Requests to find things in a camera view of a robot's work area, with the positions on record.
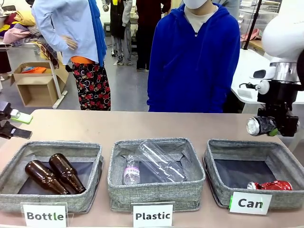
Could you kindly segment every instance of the bottle label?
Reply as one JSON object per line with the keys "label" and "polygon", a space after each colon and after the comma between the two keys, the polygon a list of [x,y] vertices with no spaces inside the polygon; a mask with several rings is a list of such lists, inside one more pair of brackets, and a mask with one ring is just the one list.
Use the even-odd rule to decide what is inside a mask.
{"label": "bottle label", "polygon": [[127,167],[124,170],[123,176],[126,176],[127,174],[133,174],[133,175],[139,176],[139,169],[137,167]]}

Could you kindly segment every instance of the black pants with red flowers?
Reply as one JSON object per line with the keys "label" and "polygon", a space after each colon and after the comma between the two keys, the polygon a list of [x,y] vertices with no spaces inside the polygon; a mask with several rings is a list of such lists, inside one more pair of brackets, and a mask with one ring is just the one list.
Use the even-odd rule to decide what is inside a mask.
{"label": "black pants with red flowers", "polygon": [[81,110],[111,110],[111,93],[105,65],[73,63]]}

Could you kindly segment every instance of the black pole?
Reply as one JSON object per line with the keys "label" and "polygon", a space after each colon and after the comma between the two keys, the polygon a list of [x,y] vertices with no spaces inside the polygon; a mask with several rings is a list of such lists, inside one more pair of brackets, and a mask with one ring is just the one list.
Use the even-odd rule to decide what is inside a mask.
{"label": "black pole", "polygon": [[259,0],[257,8],[256,8],[257,11],[256,11],[255,15],[253,16],[252,25],[251,25],[251,28],[250,28],[250,31],[248,34],[248,38],[247,38],[245,46],[244,46],[244,50],[248,49],[249,41],[250,41],[250,38],[251,38],[251,35],[253,32],[253,29],[255,28],[257,17],[258,17],[258,12],[260,11],[261,5],[262,5],[262,0]]}

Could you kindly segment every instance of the cardboard box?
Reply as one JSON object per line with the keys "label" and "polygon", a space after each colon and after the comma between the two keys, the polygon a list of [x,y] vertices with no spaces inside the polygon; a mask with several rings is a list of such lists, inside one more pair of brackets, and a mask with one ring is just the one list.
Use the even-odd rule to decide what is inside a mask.
{"label": "cardboard box", "polygon": [[[45,67],[47,70],[43,74],[22,74],[22,70],[29,66]],[[68,72],[66,71],[65,66],[60,64],[59,69],[55,69],[55,73],[57,75],[60,92],[62,92],[67,82]],[[58,99],[51,67],[48,62],[20,64],[10,79],[11,85],[15,82],[24,106],[53,106]]]}

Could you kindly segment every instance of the gray floor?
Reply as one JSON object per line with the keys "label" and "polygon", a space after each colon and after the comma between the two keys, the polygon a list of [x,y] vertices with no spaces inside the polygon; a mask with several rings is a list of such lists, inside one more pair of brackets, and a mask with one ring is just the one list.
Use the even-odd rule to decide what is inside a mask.
{"label": "gray floor", "polygon": [[[107,43],[111,44],[111,39],[107,38]],[[39,56],[35,55],[30,49],[18,49],[8,51],[11,68],[14,70],[22,62],[37,62],[43,61]],[[105,68],[109,78],[111,88],[111,104],[113,111],[147,111],[147,72],[137,72],[136,56],[132,56],[133,66],[113,66],[116,59],[110,56],[111,48],[107,51],[105,59]],[[0,94],[0,101],[9,101],[12,107],[19,109],[24,113],[31,113],[36,108],[24,107],[22,100],[18,94],[15,85],[10,86],[10,81],[2,83],[3,90]],[[59,109],[74,109],[78,110],[79,102],[77,90],[73,74],[70,73],[66,83],[68,94],[59,106]],[[294,106],[294,114],[300,116],[301,122],[304,125],[304,105]],[[281,140],[288,146],[292,138],[283,138]],[[304,164],[304,140],[301,141],[296,151],[294,152],[298,160]]]}

